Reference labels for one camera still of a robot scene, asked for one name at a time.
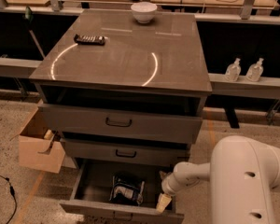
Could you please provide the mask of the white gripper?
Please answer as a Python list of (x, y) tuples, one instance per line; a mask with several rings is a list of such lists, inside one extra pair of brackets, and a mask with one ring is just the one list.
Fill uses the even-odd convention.
[(161, 189), (164, 193), (159, 195), (156, 210), (162, 213), (172, 201), (171, 196), (176, 196), (176, 194), (182, 190), (182, 185), (178, 182), (173, 173), (159, 171), (159, 174), (161, 178)]

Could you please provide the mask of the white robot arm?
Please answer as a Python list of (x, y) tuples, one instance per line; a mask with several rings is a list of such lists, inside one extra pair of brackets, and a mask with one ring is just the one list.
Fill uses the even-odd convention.
[(211, 188), (212, 224), (276, 224), (271, 193), (280, 192), (280, 148), (232, 135), (218, 141), (208, 163), (178, 163), (161, 182), (156, 210), (192, 180)]

